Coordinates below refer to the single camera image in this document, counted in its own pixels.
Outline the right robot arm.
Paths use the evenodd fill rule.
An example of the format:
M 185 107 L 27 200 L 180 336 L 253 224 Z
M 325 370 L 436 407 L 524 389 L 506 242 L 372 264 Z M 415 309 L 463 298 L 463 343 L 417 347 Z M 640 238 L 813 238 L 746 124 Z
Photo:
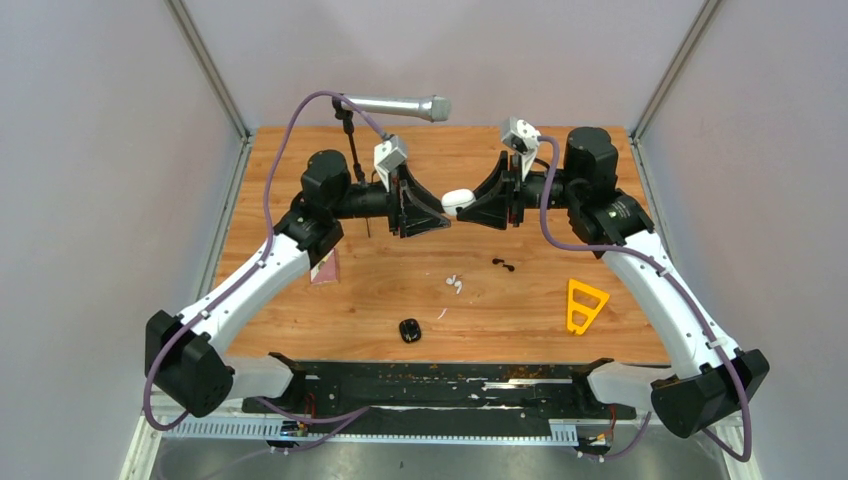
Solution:
M 696 299 L 673 265 L 646 210 L 617 187 L 619 153 L 598 127 L 573 129 L 545 172 L 534 169 L 545 136 L 525 123 L 501 133 L 505 151 L 474 189 L 442 197 L 443 210 L 462 222 L 494 229 L 519 225 L 528 209 L 542 217 L 566 210 L 578 249 L 593 253 L 628 288 L 665 347 L 666 369 L 600 359 L 584 367 L 571 403 L 584 417 L 610 404 L 656 415 L 681 438 L 710 433 L 739 414 L 750 433 L 750 402 L 770 366 L 743 350 Z

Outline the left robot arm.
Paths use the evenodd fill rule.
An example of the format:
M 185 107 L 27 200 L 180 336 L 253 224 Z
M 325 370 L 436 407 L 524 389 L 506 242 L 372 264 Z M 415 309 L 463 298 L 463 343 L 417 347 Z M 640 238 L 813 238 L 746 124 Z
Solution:
M 229 357 L 247 323 L 282 290 L 310 273 L 342 239 L 345 219 L 385 217 L 409 238 L 467 220 L 483 194 L 459 189 L 433 197 L 403 160 L 386 176 L 356 184 L 345 155 L 320 150 L 307 161 L 301 189 L 277 223 L 266 225 L 258 250 L 211 292 L 177 314 L 153 314 L 145 331 L 143 411 L 160 389 L 185 414 L 209 415 L 230 399 L 263 398 L 283 413 L 298 411 L 306 386 L 292 361 L 279 354 Z

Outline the white earbud charging case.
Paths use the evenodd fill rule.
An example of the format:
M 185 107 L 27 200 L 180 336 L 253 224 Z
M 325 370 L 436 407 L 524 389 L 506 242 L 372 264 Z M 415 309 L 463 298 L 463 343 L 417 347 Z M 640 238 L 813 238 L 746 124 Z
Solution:
M 446 192 L 441 197 L 441 207 L 444 213 L 450 217 L 456 217 L 457 214 L 476 201 L 476 195 L 470 189 L 456 189 Z

